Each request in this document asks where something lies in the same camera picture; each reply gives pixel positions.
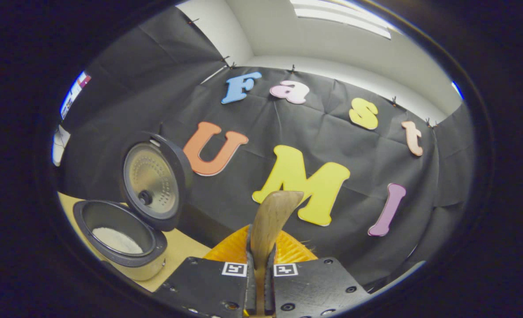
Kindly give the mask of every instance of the open lid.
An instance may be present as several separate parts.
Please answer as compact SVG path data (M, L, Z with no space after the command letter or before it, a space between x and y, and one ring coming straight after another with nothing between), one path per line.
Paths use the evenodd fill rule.
M140 131L128 140L123 153L126 203L153 228L173 230L193 179L183 150L160 135Z

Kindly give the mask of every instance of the foam letter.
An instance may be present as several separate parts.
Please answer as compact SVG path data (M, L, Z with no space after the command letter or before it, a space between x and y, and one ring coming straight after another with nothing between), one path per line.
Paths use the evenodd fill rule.
M377 107L373 103L366 101L363 98L352 99L352 108L348 112L350 119L357 125L361 125L365 129L376 129L379 122L377 121Z
M248 137L235 131L229 131L226 134L227 141L219 153L213 161L207 163L201 159L199 154L211 137L220 132L221 129L219 126L207 121L202 121L199 123L199 129L191 136L191 139L187 141L187 144L183 148L183 152L187 155L187 158L189 158L191 168L198 175L209 177L223 171L238 147L248 143Z
M222 103L235 102L246 98L246 93L242 92L242 88L249 91L254 87L253 79L259 78L262 78L262 74L260 72L253 72L227 80L228 92L227 96L223 98Z
M407 130L407 145L411 153L418 156L423 155L423 148L419 146L419 137L422 137L421 131L412 121L403 121L401 125Z
M284 80L281 85L269 89L271 95L279 98L287 98L288 102L304 103L307 100L304 97L308 94L309 89L303 83L292 80Z
M275 165L263 188L255 191L252 199L261 203L281 186L285 191L303 191L303 201L308 197L310 200L306 207L299 210L299 219L321 226L329 225L332 221L330 211L340 186L350 177L350 171L338 163L325 163L307 179L301 151L285 145L278 145L273 151L277 155Z
M368 230L368 235L371 237L382 237L389 232L389 224L391 224L391 220L395 216L397 207L399 207L401 199L407 194L405 188L395 183L389 183L387 192L389 195L387 195L387 202L385 202L383 211L381 211L381 215L379 215L375 225Z

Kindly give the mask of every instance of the wooden spatula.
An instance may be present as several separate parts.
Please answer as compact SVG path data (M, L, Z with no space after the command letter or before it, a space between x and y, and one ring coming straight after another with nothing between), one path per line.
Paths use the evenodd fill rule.
M256 314L264 316L265 267L285 222L303 198L300 191L274 191L261 203L252 225L250 249L256 276Z

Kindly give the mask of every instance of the letter m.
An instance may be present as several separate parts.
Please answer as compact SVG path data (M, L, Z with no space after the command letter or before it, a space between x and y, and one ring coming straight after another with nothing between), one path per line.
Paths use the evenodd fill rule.
M338 163L325 163L307 179L301 151L285 145L278 145L273 151L277 155L275 165L263 188L255 191L252 199L261 203L281 187L285 191L303 191L303 201L310 199L306 207L299 210L299 218L321 226L329 225L332 221L330 211L342 183L350 177L350 171Z

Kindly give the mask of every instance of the black fabric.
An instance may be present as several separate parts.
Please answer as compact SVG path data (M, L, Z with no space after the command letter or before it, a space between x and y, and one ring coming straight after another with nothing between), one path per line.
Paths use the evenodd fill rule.
M201 151L209 161L227 131L249 138L218 175L195 175L191 197L178 229L213 247L251 223L259 206L251 199L276 161L273 149L287 145L304 156L307 177L324 163L347 167L334 203L332 223L321 227L294 216L284 230L318 257L335 257L366 287L378 289L428 260L462 217L473 169L471 123L463 105L431 128L400 106L350 84L323 76L285 70L225 68L221 55L188 19L172 8L124 35L88 68L92 76L62 123L72 133L61 167L60 191L82 199L120 201L120 147L130 134L159 132L184 147L201 121L221 127ZM222 104L227 79L259 71L253 89L241 101ZM296 105L269 94L282 80L310 88ZM373 131L350 121L353 98L374 103L379 126ZM413 121L424 153L407 146L402 121ZM387 185L407 190L385 237L367 230L387 199Z

